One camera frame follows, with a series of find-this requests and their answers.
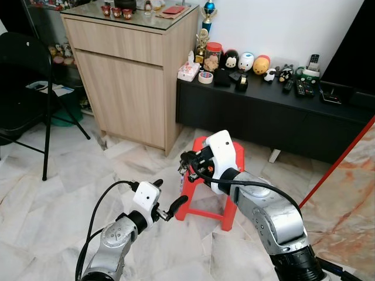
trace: wooden cabinet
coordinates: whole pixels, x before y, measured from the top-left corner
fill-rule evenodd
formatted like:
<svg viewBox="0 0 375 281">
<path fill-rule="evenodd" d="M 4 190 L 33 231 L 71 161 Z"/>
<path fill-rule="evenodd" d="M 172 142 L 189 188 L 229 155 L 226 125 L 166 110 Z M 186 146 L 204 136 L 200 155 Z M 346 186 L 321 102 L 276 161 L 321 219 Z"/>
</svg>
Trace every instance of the wooden cabinet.
<svg viewBox="0 0 375 281">
<path fill-rule="evenodd" d="M 100 128 L 164 148 L 163 70 L 76 51 Z"/>
<path fill-rule="evenodd" d="M 177 72 L 195 46 L 198 6 L 175 20 L 143 11 L 124 20 L 104 17 L 99 2 L 62 12 L 95 119 L 102 131 L 167 155 L 180 132 Z"/>
</svg>

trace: black cylinder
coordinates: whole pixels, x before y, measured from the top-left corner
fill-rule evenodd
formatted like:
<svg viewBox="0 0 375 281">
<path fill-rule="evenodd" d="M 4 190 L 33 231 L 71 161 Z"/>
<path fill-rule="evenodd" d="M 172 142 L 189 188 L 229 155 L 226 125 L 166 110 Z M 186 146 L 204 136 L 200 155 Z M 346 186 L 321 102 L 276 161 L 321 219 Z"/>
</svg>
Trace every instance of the black cylinder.
<svg viewBox="0 0 375 281">
<path fill-rule="evenodd" d="M 234 168 L 227 169 L 222 176 L 220 177 L 221 180 L 233 180 L 240 172 Z M 230 187 L 231 184 L 229 183 L 219 183 L 218 186 L 219 190 L 224 192 L 226 195 L 230 194 Z"/>
<path fill-rule="evenodd" d="M 131 219 L 132 222 L 134 222 L 134 224 L 137 226 L 138 234 L 140 234 L 143 230 L 146 229 L 147 221 L 140 212 L 133 211 L 130 214 L 128 214 L 127 217 Z"/>
<path fill-rule="evenodd" d="M 321 281 L 324 278 L 311 246 L 270 257 L 280 281 Z"/>
</svg>

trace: tape roll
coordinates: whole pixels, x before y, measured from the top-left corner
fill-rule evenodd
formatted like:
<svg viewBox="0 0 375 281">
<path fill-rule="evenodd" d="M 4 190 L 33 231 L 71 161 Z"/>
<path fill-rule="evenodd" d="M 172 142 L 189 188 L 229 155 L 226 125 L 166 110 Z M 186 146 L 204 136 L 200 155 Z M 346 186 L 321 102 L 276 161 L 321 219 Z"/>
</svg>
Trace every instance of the tape roll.
<svg viewBox="0 0 375 281">
<path fill-rule="evenodd" d="M 213 74 L 210 72 L 201 72 L 198 75 L 198 81 L 202 84 L 210 84 L 213 81 Z"/>
</svg>

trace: black cable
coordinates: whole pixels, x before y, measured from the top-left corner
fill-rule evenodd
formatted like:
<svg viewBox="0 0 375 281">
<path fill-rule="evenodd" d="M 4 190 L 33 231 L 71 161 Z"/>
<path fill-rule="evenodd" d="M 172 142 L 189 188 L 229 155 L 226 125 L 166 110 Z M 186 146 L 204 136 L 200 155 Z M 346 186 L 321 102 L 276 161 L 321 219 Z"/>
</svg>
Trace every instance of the black cable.
<svg viewBox="0 0 375 281">
<path fill-rule="evenodd" d="M 103 231 L 103 228 L 95 232 L 88 241 L 83 245 L 82 250 L 80 252 L 80 255 L 77 260 L 77 266 L 76 266 L 76 280 L 79 281 L 81 279 L 82 275 L 82 270 L 83 270 L 83 264 L 84 264 L 84 259 L 86 257 L 87 249 L 88 249 L 88 244 L 90 241 L 99 233 Z"/>
<path fill-rule="evenodd" d="M 204 174 L 202 174 L 201 172 L 199 172 L 198 170 L 198 162 L 197 162 L 197 159 L 192 161 L 192 168 L 194 170 L 194 172 L 199 176 L 201 177 L 203 180 L 205 181 L 208 181 L 208 182 L 211 182 L 211 183 L 223 183 L 223 184 L 238 184 L 238 185 L 241 185 L 241 186 L 260 186 L 260 187 L 264 187 L 264 188 L 267 188 L 267 189 L 270 189 L 278 194 L 280 194 L 281 196 L 283 196 L 285 199 L 287 199 L 296 209 L 297 211 L 299 212 L 299 214 L 301 215 L 302 217 L 302 213 L 301 213 L 301 210 L 299 209 L 299 206 L 298 204 L 296 203 L 296 201 L 293 200 L 292 197 L 290 197 L 287 193 L 281 191 L 280 189 L 278 189 L 277 187 L 274 187 L 274 186 L 271 186 L 267 183 L 259 183 L 257 181 L 245 181 L 245 180 L 219 180 L 219 179 L 213 179 L 211 177 L 208 177 Z"/>
<path fill-rule="evenodd" d="M 84 258 L 86 257 L 86 252 L 87 252 L 87 247 L 88 247 L 88 243 L 91 241 L 91 239 L 94 237 L 91 236 L 91 231 L 93 230 L 93 224 L 94 224 L 94 219 L 95 219 L 95 215 L 96 215 L 96 211 L 98 210 L 98 207 L 101 203 L 101 201 L 103 200 L 103 198 L 107 195 L 107 193 L 113 188 L 115 187 L 116 185 L 120 184 L 120 183 L 126 183 L 126 184 L 129 184 L 131 186 L 131 189 L 133 191 L 137 190 L 137 187 L 139 185 L 139 183 L 137 182 L 132 182 L 132 181 L 127 181 L 127 180 L 120 180 L 120 181 L 116 181 L 115 183 L 113 183 L 112 185 L 109 186 L 109 188 L 106 189 L 105 192 L 103 192 L 103 194 L 101 195 L 101 197 L 99 198 L 98 202 L 96 203 L 95 205 L 95 208 L 94 208 L 94 211 L 93 211 L 93 214 L 91 216 L 91 220 L 90 220 L 90 225 L 88 226 L 88 231 L 87 231 L 87 237 L 86 237 L 86 243 L 85 245 L 87 244 L 86 246 L 86 249 L 83 250 L 84 248 L 82 248 L 82 251 L 80 253 L 80 256 L 79 256 L 79 259 L 77 261 L 77 266 L 76 266 L 76 281 L 80 281 L 81 280 L 81 274 L 82 274 L 82 269 L 83 269 L 83 262 L 84 262 Z"/>
</svg>

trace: cabinet drawer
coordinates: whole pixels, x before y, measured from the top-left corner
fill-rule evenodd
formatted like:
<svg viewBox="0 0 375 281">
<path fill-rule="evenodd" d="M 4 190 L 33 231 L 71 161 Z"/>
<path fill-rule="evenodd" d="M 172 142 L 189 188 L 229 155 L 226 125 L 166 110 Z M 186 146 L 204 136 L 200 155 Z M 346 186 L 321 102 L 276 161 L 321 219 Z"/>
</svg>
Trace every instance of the cabinet drawer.
<svg viewBox="0 0 375 281">
<path fill-rule="evenodd" d="M 66 19 L 76 49 L 162 66 L 162 35 Z"/>
<path fill-rule="evenodd" d="M 100 129 L 165 148 L 163 70 L 76 50 Z"/>
</svg>

